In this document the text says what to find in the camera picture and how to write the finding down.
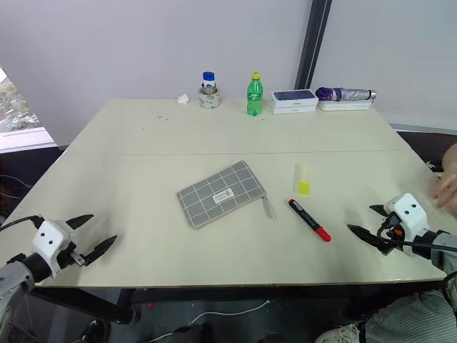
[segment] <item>soda bottle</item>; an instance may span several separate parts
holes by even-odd
[[[252,81],[248,86],[248,115],[258,116],[262,113],[263,87],[260,73],[252,73]]]

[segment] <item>white table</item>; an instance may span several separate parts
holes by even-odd
[[[118,234],[100,260],[67,268],[45,285],[312,285],[443,278],[429,261],[400,251],[385,257],[346,228],[360,224],[376,232],[381,217],[368,206],[411,192],[434,229],[457,234],[456,220],[434,209],[428,198],[433,174],[375,110],[280,116],[265,111],[249,118],[243,104],[226,100],[216,110],[205,110],[165,100],[110,101],[9,218],[93,213],[75,236],[80,252]],[[278,219],[268,219],[258,200],[190,229],[176,192],[240,159],[262,182]],[[292,191],[297,163],[309,167],[310,196]],[[325,226],[330,243],[291,211],[290,197]],[[0,258],[29,252],[34,233],[28,224],[2,232]]]

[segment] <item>label on pouch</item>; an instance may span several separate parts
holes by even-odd
[[[215,203],[220,203],[223,202],[224,200],[233,198],[235,194],[233,194],[231,188],[226,189],[225,191],[219,192],[215,195],[213,195],[213,200]]]

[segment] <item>white cable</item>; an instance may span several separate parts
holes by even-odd
[[[13,197],[12,195],[8,195],[8,194],[5,194],[5,193],[1,193],[1,195],[3,195],[4,197],[8,197],[8,198],[12,198],[12,199],[23,199],[23,198],[19,198],[19,197]]]
[[[218,315],[218,316],[238,316],[240,314],[245,314],[245,313],[249,313],[249,312],[252,312],[252,311],[257,311],[258,309],[261,309],[262,307],[264,307],[265,305],[267,305],[269,303],[270,303],[270,300],[266,300],[262,305],[254,307],[253,309],[247,309],[246,311],[235,312],[235,313],[204,312],[202,314],[199,314],[192,322],[189,323],[189,325],[195,323],[197,320],[202,318],[202,316],[206,316],[207,314],[215,314],[215,315]]]
[[[21,180],[19,180],[17,177],[12,177],[10,175],[0,175],[0,177],[9,177],[11,179],[15,179],[16,181],[19,181],[21,182],[24,186],[28,187],[28,188],[31,188],[31,186],[29,184],[26,184],[25,182],[22,182]]]
[[[254,307],[253,309],[247,309],[246,311],[242,311],[242,312],[234,312],[234,313],[204,312],[204,313],[199,314],[197,317],[195,317],[195,319],[194,319],[192,322],[189,322],[189,325],[195,323],[197,320],[199,320],[200,318],[202,318],[202,316],[206,316],[207,314],[215,314],[215,315],[217,315],[217,316],[239,316],[240,314],[245,314],[245,313],[257,311],[258,309],[261,309],[262,307],[264,307],[265,305],[267,305],[267,304],[269,304],[269,303],[270,303],[270,300],[265,300],[265,302],[263,302],[263,304],[258,305],[257,307]],[[146,342],[144,342],[144,343],[153,343],[153,342],[157,342],[157,341],[159,341],[160,339],[165,338],[165,337],[168,337],[168,336],[170,336],[170,335],[173,334],[173,333],[174,333],[174,332],[169,332],[168,334],[162,334],[160,337],[151,339],[150,341],[146,341]]]

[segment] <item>red marker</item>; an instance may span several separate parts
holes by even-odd
[[[324,241],[329,242],[331,241],[330,235],[327,233],[327,231],[319,225],[312,216],[309,215],[308,212],[306,212],[303,207],[301,207],[298,202],[296,202],[293,199],[290,199],[288,201],[288,204],[290,207],[293,208],[293,210],[304,220],[307,225],[309,225]]]

